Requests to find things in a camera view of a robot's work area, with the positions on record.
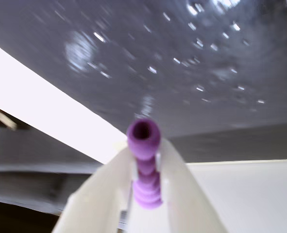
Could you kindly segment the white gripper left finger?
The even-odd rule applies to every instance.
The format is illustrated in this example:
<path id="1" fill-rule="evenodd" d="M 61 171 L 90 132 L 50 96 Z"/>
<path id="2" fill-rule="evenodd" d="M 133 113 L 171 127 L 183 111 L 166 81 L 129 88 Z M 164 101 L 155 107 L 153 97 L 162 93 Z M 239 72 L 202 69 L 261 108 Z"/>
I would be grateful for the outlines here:
<path id="1" fill-rule="evenodd" d="M 127 209 L 134 158 L 124 147 L 72 193 L 53 229 L 55 233 L 115 233 Z"/>

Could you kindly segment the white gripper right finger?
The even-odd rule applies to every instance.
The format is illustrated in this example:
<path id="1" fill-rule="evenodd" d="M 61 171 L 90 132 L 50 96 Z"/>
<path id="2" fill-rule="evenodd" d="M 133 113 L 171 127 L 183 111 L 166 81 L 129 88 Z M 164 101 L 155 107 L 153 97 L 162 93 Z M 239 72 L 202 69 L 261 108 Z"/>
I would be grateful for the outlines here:
<path id="1" fill-rule="evenodd" d="M 163 206 L 156 233 L 225 233 L 227 230 L 177 149 L 166 139 L 159 148 Z"/>

